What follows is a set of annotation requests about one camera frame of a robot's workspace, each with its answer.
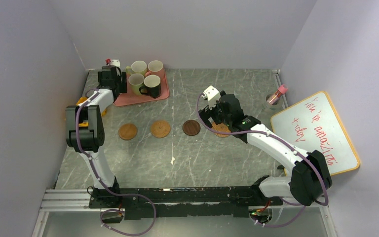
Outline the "woven coaster tan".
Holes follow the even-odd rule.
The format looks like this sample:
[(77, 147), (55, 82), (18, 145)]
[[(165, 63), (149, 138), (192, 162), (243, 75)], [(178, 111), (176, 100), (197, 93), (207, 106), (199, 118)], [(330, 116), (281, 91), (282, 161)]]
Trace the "woven coaster tan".
[(170, 125), (165, 120), (157, 120), (151, 125), (151, 134), (155, 138), (164, 138), (171, 131)]

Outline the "black mug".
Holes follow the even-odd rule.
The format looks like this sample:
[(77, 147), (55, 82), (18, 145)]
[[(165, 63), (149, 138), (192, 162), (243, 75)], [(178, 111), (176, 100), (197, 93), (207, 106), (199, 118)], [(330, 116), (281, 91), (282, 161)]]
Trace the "black mug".
[(161, 78), (156, 75), (145, 77), (143, 86), (139, 91), (142, 95), (148, 95), (151, 98), (158, 98), (161, 95)]

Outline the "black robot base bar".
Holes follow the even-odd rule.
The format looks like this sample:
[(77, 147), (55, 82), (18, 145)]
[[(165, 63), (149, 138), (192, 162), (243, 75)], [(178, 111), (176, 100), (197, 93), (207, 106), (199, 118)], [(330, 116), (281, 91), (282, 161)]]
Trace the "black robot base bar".
[(120, 196), (90, 195), (89, 208), (117, 209), (125, 220), (143, 218), (221, 216), (245, 218), (255, 208), (280, 206), (278, 197), (265, 197), (253, 186), (123, 188)]

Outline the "light wooden coaster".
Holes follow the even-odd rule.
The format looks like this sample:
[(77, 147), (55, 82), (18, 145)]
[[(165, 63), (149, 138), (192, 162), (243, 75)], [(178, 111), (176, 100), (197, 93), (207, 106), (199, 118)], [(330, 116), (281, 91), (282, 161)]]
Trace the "light wooden coaster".
[(138, 129), (135, 124), (126, 123), (122, 125), (118, 130), (118, 135), (122, 140), (131, 140), (136, 137)]

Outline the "woven coaster light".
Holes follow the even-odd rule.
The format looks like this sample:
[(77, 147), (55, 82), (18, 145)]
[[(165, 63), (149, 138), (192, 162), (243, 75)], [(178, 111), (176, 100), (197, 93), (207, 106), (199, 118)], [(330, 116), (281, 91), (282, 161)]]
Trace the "woven coaster light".
[(220, 133), (216, 133), (216, 132), (214, 133), (218, 137), (221, 137), (221, 138), (229, 137), (230, 130), (224, 123), (220, 123), (220, 124), (212, 123), (212, 129), (214, 131), (220, 132)]

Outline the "pink mug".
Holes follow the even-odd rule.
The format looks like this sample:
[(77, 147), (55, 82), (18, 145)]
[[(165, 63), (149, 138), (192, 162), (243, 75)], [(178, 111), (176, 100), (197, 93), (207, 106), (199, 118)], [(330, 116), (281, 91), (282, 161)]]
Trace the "pink mug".
[(149, 75), (156, 75), (160, 78), (163, 78), (165, 76), (164, 64), (159, 60), (153, 60), (149, 62), (146, 76)]

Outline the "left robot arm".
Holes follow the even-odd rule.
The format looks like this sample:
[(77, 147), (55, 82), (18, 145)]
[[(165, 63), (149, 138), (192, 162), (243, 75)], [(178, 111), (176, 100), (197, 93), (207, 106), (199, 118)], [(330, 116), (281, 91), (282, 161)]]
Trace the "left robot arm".
[(104, 154), (105, 130), (102, 112), (127, 91), (127, 75), (119, 66), (106, 65), (97, 73), (98, 86), (85, 101), (66, 107), (66, 142), (80, 154), (93, 177), (93, 192), (102, 194), (108, 207), (121, 202), (115, 175)]

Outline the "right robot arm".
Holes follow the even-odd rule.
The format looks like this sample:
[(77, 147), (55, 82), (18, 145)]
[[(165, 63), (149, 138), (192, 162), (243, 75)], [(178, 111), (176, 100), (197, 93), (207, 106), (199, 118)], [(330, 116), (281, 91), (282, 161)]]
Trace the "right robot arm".
[(223, 123), (229, 129), (227, 135), (261, 149), (286, 169), (284, 177), (263, 177), (254, 185), (251, 192), (254, 203), (263, 205), (270, 198), (278, 197), (293, 198), (304, 206), (314, 202), (328, 205), (327, 190), (333, 182), (320, 151), (308, 152), (279, 137), (258, 119), (246, 115), (234, 94), (210, 86), (197, 99), (208, 103), (198, 109), (198, 118), (206, 129), (212, 131), (213, 123)]

